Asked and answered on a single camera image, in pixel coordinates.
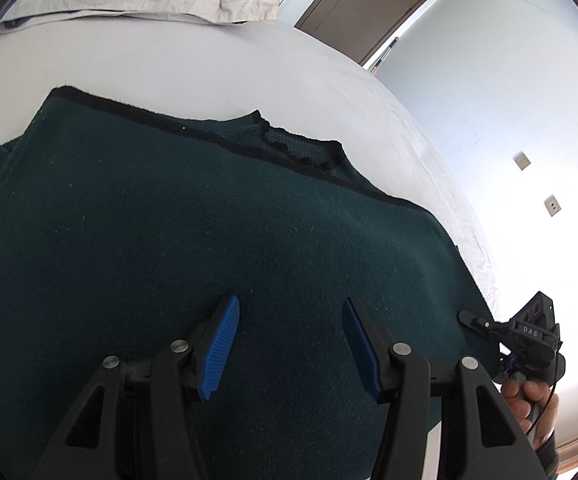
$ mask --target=brown door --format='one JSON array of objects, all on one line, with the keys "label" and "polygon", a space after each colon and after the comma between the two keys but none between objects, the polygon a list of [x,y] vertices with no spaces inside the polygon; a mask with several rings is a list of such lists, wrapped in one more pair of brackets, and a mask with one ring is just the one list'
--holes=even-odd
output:
[{"label": "brown door", "polygon": [[365,63],[426,0],[316,0],[296,27]]}]

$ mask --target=dark sleeve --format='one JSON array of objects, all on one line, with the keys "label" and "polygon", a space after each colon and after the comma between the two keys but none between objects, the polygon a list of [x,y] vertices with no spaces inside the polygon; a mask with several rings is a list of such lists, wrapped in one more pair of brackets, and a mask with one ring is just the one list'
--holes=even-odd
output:
[{"label": "dark sleeve", "polygon": [[560,463],[560,457],[556,452],[556,437],[552,434],[545,442],[542,447],[536,451],[540,463],[547,474],[548,480],[555,480],[558,477],[558,464]]}]

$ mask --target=wall socket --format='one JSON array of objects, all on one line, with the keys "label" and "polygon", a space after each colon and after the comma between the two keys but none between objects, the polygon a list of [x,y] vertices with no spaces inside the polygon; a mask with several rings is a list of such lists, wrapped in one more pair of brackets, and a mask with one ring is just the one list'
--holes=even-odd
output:
[{"label": "wall socket", "polygon": [[518,165],[518,168],[524,171],[524,169],[531,164],[529,158],[523,153],[520,152],[514,156],[515,163]]},{"label": "wall socket", "polygon": [[544,201],[544,205],[547,208],[547,211],[549,211],[549,214],[551,216],[556,215],[562,209],[560,207],[560,204],[553,195],[551,195],[549,198],[547,198],[547,200]]}]

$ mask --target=blue gripper pad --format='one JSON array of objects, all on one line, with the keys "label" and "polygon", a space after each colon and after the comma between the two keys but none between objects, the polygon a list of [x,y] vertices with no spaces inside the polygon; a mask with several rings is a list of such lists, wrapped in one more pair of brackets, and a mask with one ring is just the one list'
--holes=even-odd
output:
[{"label": "blue gripper pad", "polygon": [[342,304],[342,328],[347,336],[347,342],[354,356],[355,368],[358,370],[363,388],[373,400],[378,402],[383,394],[380,383],[380,367],[378,357],[367,336],[367,332],[360,322],[354,304],[347,299]]},{"label": "blue gripper pad", "polygon": [[238,330],[240,321],[238,298],[231,296],[227,298],[226,302],[203,360],[203,375],[198,386],[198,392],[203,400],[209,400],[211,394],[218,389],[220,378],[223,376],[224,365],[227,362],[227,357],[229,357],[229,351],[231,351],[233,338]]}]

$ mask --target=person's arm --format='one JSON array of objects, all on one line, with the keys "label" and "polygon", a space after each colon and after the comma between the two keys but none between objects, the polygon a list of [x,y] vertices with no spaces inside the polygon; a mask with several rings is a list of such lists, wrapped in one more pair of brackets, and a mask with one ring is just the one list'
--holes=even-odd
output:
[{"label": "person's arm", "polygon": [[[527,381],[523,389],[524,396],[527,399],[537,402],[541,409],[547,404],[550,395],[550,387],[547,383]],[[515,420],[520,424],[521,430],[526,433],[532,424],[532,422],[527,419],[531,413],[531,406],[526,400],[517,397],[519,391],[520,386],[518,383],[514,380],[508,380],[502,384],[500,393],[502,393],[504,400],[514,414]],[[558,463],[560,461],[556,452],[556,439],[553,433],[556,427],[559,402],[558,396],[554,394],[536,427],[533,442],[531,443],[549,480],[555,480],[557,478]]]}]

